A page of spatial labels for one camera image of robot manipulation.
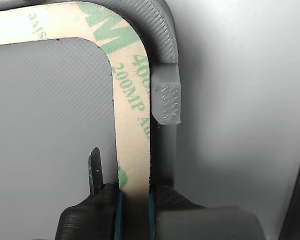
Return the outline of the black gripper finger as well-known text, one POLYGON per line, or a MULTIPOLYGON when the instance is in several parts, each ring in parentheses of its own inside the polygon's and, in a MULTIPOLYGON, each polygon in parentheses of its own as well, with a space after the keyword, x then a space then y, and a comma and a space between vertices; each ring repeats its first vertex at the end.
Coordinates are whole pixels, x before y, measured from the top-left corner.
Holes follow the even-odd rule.
POLYGON ((152 185, 149 192, 152 240, 264 240, 258 218, 238 207, 207 208, 170 186, 152 185))
POLYGON ((123 195, 118 182, 103 181, 100 150, 88 158, 89 196, 60 215, 56 240, 121 240, 123 195))

